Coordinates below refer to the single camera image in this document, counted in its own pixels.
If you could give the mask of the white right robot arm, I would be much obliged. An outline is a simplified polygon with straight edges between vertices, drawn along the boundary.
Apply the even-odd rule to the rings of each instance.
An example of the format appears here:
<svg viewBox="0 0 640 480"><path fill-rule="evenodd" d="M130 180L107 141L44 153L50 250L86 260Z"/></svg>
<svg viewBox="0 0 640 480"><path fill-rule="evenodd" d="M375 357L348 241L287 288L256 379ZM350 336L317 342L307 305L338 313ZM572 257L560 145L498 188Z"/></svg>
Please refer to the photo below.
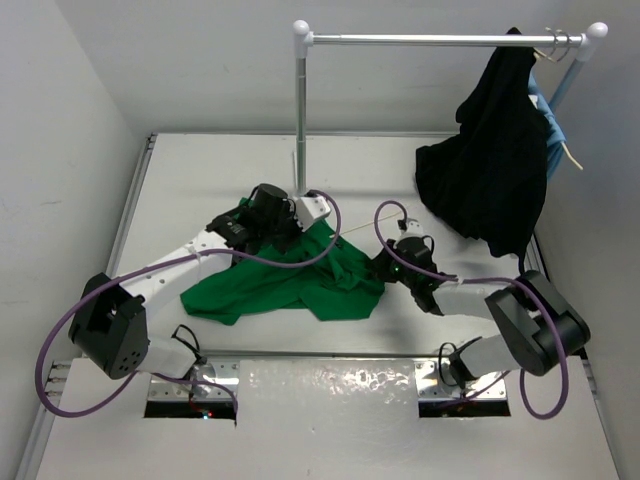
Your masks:
<svg viewBox="0 0 640 480"><path fill-rule="evenodd" d="M462 344L446 364L438 365L448 387L464 389L485 374L517 368L541 377L590 341L586 322L540 272L529 270L505 287L485 280L445 282L432 256L420 237L389 239L372 269L379 280L404 285L425 313L466 315L496 324L497 335Z"/></svg>

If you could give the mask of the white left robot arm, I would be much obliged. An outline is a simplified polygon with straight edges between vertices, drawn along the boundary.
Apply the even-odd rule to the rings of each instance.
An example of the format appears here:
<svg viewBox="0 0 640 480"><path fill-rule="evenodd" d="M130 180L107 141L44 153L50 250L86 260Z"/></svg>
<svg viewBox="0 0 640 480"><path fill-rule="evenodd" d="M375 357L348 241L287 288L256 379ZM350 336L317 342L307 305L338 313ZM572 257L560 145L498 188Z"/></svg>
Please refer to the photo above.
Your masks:
<svg viewBox="0 0 640 480"><path fill-rule="evenodd" d="M319 198L290 197L260 184L249 201L216 216L141 275L117 285L105 274L91 278L83 293L87 302L74 315L68 337L111 379L135 371L182 378L198 362L198 353L175 338L150 335L149 321L201 280L232 267L234 253L284 248L327 211Z"/></svg>

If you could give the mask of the green t-shirt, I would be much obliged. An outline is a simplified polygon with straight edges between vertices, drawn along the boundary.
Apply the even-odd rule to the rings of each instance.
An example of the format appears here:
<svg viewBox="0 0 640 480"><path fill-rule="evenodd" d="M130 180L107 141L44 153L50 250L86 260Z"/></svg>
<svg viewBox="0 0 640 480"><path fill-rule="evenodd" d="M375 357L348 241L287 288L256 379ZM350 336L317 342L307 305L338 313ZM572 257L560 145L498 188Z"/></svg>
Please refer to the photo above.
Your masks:
<svg viewBox="0 0 640 480"><path fill-rule="evenodd" d="M371 259L339 238L325 257L301 269L242 260L200 281L180 301L187 314L225 325L280 309L303 309L320 321L341 321L370 317L384 292Z"/></svg>

